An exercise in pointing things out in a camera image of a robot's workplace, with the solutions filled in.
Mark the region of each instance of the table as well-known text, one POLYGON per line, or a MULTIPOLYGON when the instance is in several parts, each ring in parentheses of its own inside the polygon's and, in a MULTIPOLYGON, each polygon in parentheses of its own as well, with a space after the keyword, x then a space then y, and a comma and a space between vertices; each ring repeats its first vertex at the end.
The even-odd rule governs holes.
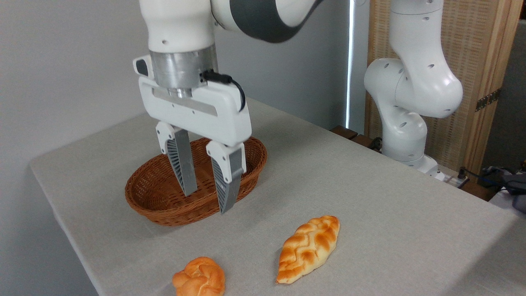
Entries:
POLYGON ((100 295, 175 295, 172 275, 198 256, 225 270, 225 296, 526 294, 525 220, 292 115, 248 106, 268 150, 258 185, 226 214, 190 225, 153 224, 124 198, 127 179, 159 153, 147 115, 31 161, 100 295), (341 223, 328 261, 276 285, 285 239, 324 214, 341 223))

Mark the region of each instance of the brown woven basket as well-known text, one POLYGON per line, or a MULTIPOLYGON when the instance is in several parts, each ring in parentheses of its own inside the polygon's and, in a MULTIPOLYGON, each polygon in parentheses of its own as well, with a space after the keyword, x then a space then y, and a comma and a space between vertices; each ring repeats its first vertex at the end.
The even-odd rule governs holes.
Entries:
MULTIPOLYGON (((209 139, 191 142, 197 191, 186 197, 177 182, 168 157, 160 154, 128 179, 126 201, 137 213, 150 221, 176 226, 190 224, 219 212, 212 161, 206 154, 209 139)), ((237 201, 256 186, 258 176, 267 162, 267 150, 261 141, 251 137, 245 142, 247 172, 241 176, 237 201)))

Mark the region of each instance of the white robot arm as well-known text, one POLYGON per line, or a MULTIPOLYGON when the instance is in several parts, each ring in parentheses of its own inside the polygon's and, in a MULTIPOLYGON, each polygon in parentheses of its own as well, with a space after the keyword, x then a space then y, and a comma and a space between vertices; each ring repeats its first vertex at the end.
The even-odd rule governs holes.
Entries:
POLYGON ((462 84, 440 43, 442 8, 443 0, 393 0, 389 41, 400 60, 372 62, 364 79, 382 120, 382 153, 438 179, 436 161, 424 155, 420 115, 444 118, 462 101, 462 84))
POLYGON ((240 85, 217 72, 214 26, 267 42, 292 38, 321 0, 139 0, 150 54, 134 60, 139 88, 185 195, 197 190, 188 131, 212 141, 221 213, 246 172, 250 115, 240 85))

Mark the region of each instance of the braided bread roll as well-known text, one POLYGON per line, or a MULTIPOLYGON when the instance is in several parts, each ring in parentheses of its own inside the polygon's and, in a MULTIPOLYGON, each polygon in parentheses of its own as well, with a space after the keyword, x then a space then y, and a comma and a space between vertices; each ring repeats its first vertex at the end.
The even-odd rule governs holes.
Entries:
POLYGON ((225 273, 208 257, 190 261, 184 270, 174 274, 172 283, 177 296, 223 296, 225 273))
POLYGON ((310 219, 285 241, 276 283, 292 284, 322 266, 336 248, 340 221, 334 216, 310 219))

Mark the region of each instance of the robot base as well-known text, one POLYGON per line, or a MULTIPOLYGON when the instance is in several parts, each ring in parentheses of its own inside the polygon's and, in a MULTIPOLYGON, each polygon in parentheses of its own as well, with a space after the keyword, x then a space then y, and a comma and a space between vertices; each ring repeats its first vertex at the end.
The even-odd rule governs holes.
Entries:
POLYGON ((401 161, 400 163, 417 169, 420 172, 440 181, 444 181, 444 179, 446 178, 446 176, 438 170, 438 163, 427 155, 422 156, 418 160, 401 161))

